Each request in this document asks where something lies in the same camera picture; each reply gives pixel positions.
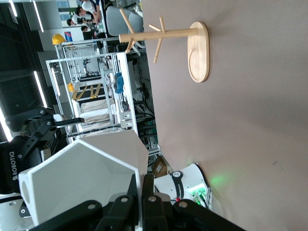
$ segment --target bolt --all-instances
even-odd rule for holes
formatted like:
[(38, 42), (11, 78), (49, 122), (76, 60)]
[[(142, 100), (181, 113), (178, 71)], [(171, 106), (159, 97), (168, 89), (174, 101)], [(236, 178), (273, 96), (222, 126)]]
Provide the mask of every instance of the bolt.
[(182, 201), (182, 202), (179, 203), (179, 206), (181, 208), (186, 208), (188, 206), (188, 204), (186, 202)]
[(121, 202), (127, 202), (128, 201), (128, 198), (127, 197), (123, 197), (122, 199), (121, 199)]
[(156, 201), (156, 197), (154, 197), (154, 196), (150, 196), (150, 197), (149, 197), (149, 201), (151, 201), (151, 202)]
[(91, 204), (88, 206), (88, 209), (94, 209), (95, 208), (95, 204)]

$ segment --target hard hat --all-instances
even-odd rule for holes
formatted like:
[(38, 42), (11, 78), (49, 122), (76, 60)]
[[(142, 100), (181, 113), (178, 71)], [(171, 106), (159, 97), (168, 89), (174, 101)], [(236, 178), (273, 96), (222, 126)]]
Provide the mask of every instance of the hard hat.
[(69, 84), (67, 85), (67, 89), (68, 89), (70, 92), (74, 92), (75, 89), (74, 89), (73, 83), (69, 83)]
[(65, 41), (66, 41), (65, 38), (63, 38), (63, 36), (60, 35), (60, 34), (55, 34), (55, 35), (52, 37), (52, 44), (53, 44), (53, 45), (58, 45), (58, 44), (63, 43), (63, 42), (65, 42)]

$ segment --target white container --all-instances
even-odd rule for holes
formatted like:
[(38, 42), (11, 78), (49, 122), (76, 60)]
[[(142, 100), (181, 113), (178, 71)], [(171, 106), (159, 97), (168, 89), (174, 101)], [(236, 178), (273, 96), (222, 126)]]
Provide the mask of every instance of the white container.
[(133, 130), (108, 133), (75, 140), (21, 172), (19, 186), (36, 226), (87, 200), (107, 205), (127, 194), (132, 174), (141, 209), (147, 164), (148, 151)]

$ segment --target ceiling light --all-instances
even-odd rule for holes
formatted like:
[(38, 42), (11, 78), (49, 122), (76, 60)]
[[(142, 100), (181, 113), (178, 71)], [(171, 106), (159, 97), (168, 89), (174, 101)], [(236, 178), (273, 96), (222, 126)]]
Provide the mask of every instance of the ceiling light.
[(36, 80), (37, 85), (38, 85), (38, 90), (39, 90), (40, 97), (41, 97), (41, 99), (43, 101), (43, 105), (44, 105), (44, 107), (47, 107), (47, 103), (46, 103), (46, 99), (45, 99), (45, 96), (44, 96), (44, 93), (43, 93), (43, 89), (42, 89), (42, 86), (41, 86), (41, 84), (39, 82), (39, 79), (38, 79), (39, 77), (38, 77), (38, 74), (37, 74), (36, 71), (34, 71), (34, 76), (35, 76), (35, 80)]
[(11, 141), (13, 139), (13, 137), (11, 135), (11, 132), (10, 132), (8, 126), (5, 123), (5, 118), (4, 118), (4, 115), (2, 113), (2, 109), (1, 108), (0, 108), (0, 123), (2, 125), (2, 128), (3, 128), (4, 134), (6, 136), (6, 139), (8, 141)]
[(39, 23), (39, 26), (40, 26), (40, 30), (42, 31), (42, 33), (44, 33), (43, 25), (42, 25), (42, 22), (40, 21), (39, 11), (38, 11), (37, 4), (36, 4), (35, 1), (33, 1), (33, 5), (34, 5), (34, 8), (35, 8), (35, 12), (37, 13), (37, 16), (38, 16), (38, 23)]
[(59, 90), (56, 74), (54, 73), (54, 69), (53, 68), (51, 69), (51, 73), (52, 73), (52, 78), (53, 78), (54, 84), (56, 85), (57, 94), (58, 94), (58, 97), (59, 97), (60, 96), (60, 90)]
[(12, 7), (12, 10), (13, 10), (13, 13), (14, 13), (14, 16), (17, 17), (17, 11), (15, 9), (15, 6), (14, 6), (14, 3), (12, 0), (9, 0), (9, 3), (11, 4), (11, 7)]

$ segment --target oval wooden base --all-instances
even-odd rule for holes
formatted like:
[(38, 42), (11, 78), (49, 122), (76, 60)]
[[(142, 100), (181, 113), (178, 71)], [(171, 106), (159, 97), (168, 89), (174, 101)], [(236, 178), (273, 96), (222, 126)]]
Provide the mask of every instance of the oval wooden base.
[(197, 83), (206, 81), (210, 68), (209, 39), (206, 25), (194, 22), (190, 28), (197, 28), (197, 35), (188, 36), (188, 69)]

